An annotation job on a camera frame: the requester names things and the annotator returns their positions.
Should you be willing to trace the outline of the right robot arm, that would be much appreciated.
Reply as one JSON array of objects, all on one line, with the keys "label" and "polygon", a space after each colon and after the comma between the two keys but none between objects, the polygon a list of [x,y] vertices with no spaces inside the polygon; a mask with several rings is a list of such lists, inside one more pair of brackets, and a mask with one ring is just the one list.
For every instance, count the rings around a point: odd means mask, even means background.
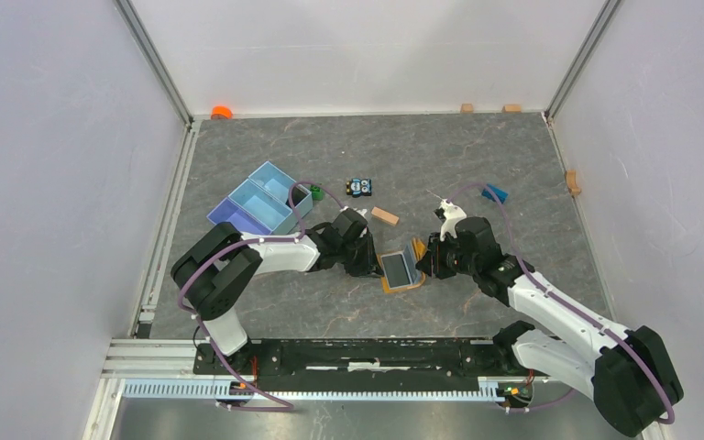
[{"label": "right robot arm", "polygon": [[684,390],[662,337],[592,312],[521,258],[501,250],[484,217],[436,211],[442,225],[428,238],[418,270],[440,280],[468,275],[482,293],[533,318],[494,337],[495,367],[543,372],[592,400],[616,431],[635,437],[653,423],[671,424]]}]

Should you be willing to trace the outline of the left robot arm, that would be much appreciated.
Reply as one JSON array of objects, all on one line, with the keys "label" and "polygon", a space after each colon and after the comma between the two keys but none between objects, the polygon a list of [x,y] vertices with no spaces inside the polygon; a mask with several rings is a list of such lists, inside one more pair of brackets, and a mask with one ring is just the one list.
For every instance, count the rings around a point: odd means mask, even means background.
[{"label": "left robot arm", "polygon": [[380,277],[368,221],[351,209],[332,222],[286,236],[254,235],[232,223],[214,226],[172,266],[178,305],[190,312],[217,347],[216,361],[229,373],[251,361],[249,337],[235,305],[251,280],[272,272],[317,272],[339,265],[350,277]]}]

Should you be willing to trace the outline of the orange card holder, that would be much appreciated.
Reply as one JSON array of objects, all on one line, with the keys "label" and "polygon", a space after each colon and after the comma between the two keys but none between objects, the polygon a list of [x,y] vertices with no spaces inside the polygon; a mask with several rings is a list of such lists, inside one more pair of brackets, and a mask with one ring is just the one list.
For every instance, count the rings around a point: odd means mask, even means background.
[{"label": "orange card holder", "polygon": [[426,244],[415,237],[403,250],[379,254],[384,292],[392,294],[421,287],[426,275],[416,268],[416,264],[425,252]]}]

